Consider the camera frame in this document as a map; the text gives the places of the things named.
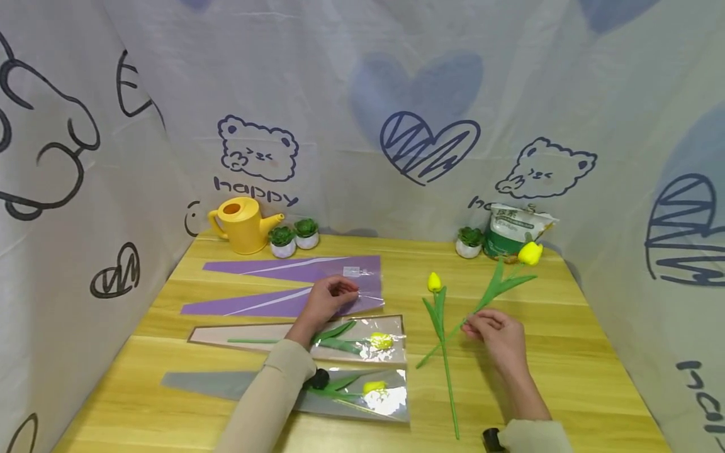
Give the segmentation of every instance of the bear drawing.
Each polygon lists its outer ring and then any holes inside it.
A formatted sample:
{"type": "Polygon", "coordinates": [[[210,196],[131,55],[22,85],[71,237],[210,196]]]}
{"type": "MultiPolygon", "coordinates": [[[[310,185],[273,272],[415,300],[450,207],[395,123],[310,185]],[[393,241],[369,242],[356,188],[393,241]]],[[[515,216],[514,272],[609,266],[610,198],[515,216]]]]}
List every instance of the bear drawing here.
{"type": "Polygon", "coordinates": [[[496,183],[501,194],[516,199],[550,198],[565,194],[597,163],[597,155],[572,151],[538,137],[518,155],[506,179],[496,183]]]}

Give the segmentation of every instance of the hand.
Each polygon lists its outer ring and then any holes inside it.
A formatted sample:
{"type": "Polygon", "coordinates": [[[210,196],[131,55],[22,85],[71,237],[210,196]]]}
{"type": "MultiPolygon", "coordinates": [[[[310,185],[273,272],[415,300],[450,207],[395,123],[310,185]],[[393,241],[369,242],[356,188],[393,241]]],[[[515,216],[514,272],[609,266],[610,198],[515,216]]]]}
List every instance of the hand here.
{"type": "Polygon", "coordinates": [[[307,303],[285,338],[310,347],[312,337],[345,304],[357,299],[357,284],[342,275],[318,280],[312,286],[307,303]]]}
{"type": "Polygon", "coordinates": [[[504,378],[529,375],[523,324],[495,309],[483,309],[470,315],[461,330],[483,341],[504,378]]]}

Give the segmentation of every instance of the watering can spout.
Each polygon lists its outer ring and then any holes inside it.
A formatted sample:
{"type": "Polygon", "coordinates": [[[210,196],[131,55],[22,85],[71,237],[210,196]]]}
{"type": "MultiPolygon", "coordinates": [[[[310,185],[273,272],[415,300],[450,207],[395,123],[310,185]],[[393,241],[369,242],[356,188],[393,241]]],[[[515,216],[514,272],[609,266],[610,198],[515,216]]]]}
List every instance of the watering can spout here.
{"type": "Polygon", "coordinates": [[[262,221],[260,222],[260,233],[266,236],[267,234],[269,234],[272,228],[279,225],[282,220],[284,220],[284,214],[277,214],[271,217],[267,217],[266,219],[262,219],[262,221]]]}

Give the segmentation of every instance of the succulent plant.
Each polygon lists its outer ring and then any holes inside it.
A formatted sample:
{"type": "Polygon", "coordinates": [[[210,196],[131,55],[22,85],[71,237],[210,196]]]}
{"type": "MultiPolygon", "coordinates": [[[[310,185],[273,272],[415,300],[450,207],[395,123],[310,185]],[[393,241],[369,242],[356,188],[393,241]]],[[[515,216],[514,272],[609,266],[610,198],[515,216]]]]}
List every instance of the succulent plant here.
{"type": "Polygon", "coordinates": [[[290,227],[277,227],[270,231],[270,242],[277,247],[284,247],[294,240],[294,231],[290,227]]]}
{"type": "Polygon", "coordinates": [[[469,247],[477,247],[481,245],[484,235],[478,228],[463,227],[458,230],[458,238],[469,247]]]}
{"type": "Polygon", "coordinates": [[[300,238],[309,238],[318,232],[318,225],[312,219],[302,219],[294,223],[294,230],[300,238]]]}

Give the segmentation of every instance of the black object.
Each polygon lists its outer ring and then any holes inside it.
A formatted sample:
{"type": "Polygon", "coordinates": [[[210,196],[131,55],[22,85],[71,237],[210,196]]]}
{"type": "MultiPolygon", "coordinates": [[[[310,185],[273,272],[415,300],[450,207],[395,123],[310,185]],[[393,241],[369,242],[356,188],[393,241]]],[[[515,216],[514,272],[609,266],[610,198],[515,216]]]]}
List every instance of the black object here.
{"type": "Polygon", "coordinates": [[[484,438],[484,446],[488,453],[500,453],[506,450],[501,446],[498,441],[498,428],[489,428],[484,431],[481,437],[484,438]]]}
{"type": "Polygon", "coordinates": [[[316,390],[322,390],[327,387],[327,384],[329,383],[330,373],[328,373],[327,370],[318,368],[318,370],[315,371],[315,375],[304,382],[302,388],[312,387],[316,390]]]}

